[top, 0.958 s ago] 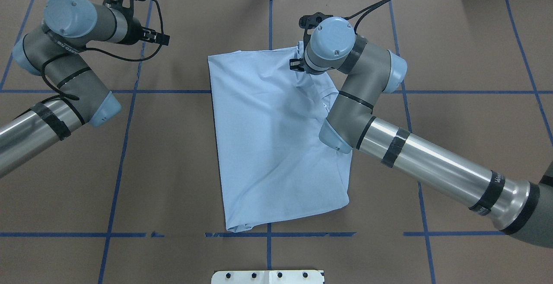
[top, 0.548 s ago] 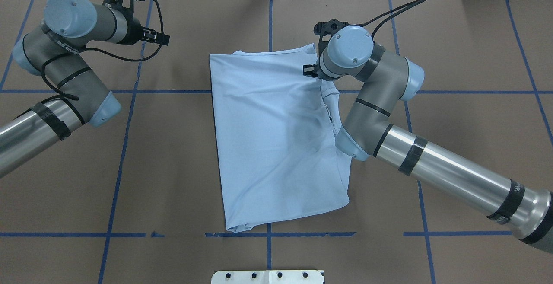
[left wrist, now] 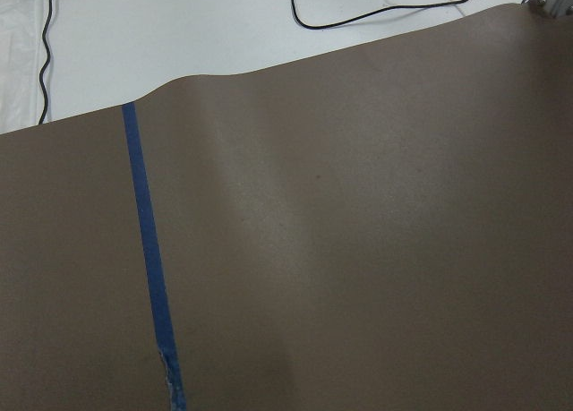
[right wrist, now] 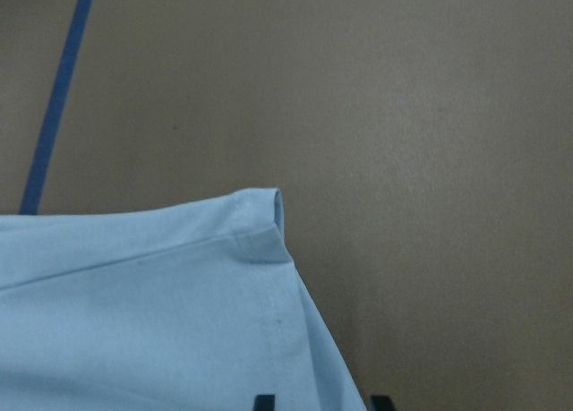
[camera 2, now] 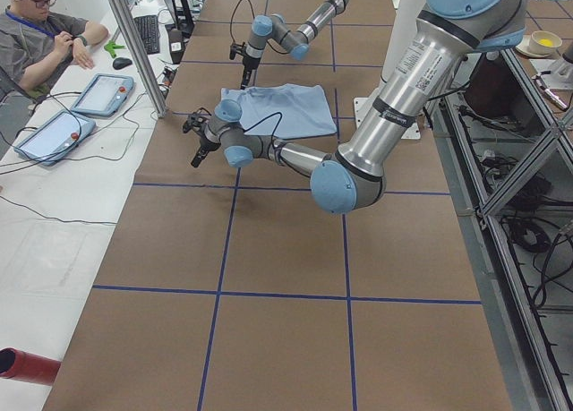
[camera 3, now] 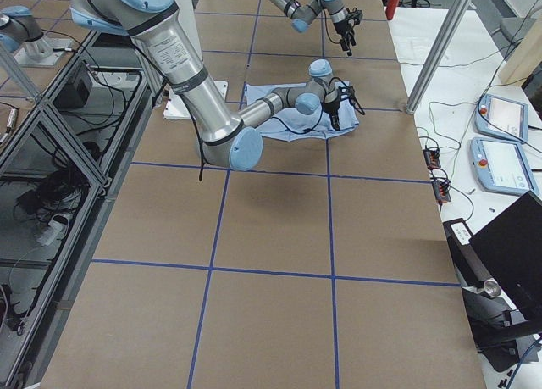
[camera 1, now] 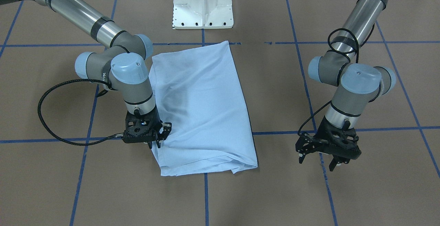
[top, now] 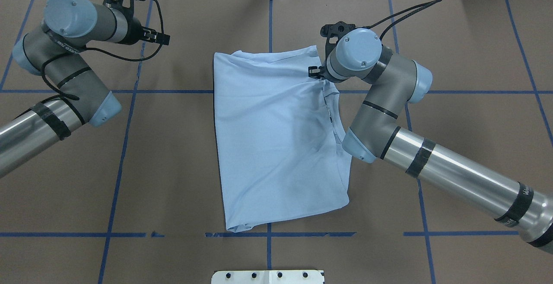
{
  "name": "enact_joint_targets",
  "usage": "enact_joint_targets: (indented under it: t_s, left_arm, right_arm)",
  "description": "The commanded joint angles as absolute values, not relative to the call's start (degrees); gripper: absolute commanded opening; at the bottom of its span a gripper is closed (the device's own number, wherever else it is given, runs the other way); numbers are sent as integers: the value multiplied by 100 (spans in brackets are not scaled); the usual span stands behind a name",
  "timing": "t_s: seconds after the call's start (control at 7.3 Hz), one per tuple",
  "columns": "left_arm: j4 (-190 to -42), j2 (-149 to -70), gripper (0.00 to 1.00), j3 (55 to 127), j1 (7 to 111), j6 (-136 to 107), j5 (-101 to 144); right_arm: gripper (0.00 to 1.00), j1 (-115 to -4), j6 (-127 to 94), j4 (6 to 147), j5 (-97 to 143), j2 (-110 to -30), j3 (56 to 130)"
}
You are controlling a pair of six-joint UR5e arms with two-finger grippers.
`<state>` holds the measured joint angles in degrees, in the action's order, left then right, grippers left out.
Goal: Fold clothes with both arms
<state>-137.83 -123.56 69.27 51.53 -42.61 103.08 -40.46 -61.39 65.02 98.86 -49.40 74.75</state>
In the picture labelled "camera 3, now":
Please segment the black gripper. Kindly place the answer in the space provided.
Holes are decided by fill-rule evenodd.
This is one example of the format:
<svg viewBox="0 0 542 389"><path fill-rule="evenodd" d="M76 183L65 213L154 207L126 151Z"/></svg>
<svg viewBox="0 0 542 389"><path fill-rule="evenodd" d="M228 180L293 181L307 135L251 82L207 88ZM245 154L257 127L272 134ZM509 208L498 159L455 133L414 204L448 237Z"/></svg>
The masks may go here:
<svg viewBox="0 0 542 389"><path fill-rule="evenodd" d="M323 102L323 111L330 117L330 123L334 131L340 130L340 96Z"/></svg>
<svg viewBox="0 0 542 389"><path fill-rule="evenodd" d="M354 24L349 20L334 22L335 32L340 36L340 46L348 57L352 56L352 47L355 45Z"/></svg>

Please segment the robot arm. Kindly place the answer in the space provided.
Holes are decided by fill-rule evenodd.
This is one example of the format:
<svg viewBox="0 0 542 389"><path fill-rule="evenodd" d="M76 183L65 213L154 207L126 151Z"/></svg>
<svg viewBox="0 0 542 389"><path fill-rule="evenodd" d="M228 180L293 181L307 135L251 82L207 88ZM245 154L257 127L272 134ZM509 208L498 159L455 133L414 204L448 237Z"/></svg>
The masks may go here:
<svg viewBox="0 0 542 389"><path fill-rule="evenodd" d="M332 128L340 128L340 94L324 59L310 64L304 86L274 88L234 113L181 27L175 0L71 0L70 10L76 24L129 36L149 52L157 71L191 113L203 163L238 171L255 167L263 151L257 127L285 108L305 115L322 109Z"/></svg>
<svg viewBox="0 0 542 389"><path fill-rule="evenodd" d="M355 27L362 21L362 10L349 9L342 0L269 0L291 20L299 33L305 32L316 19L324 19L326 36L341 47L348 57L356 46Z"/></svg>

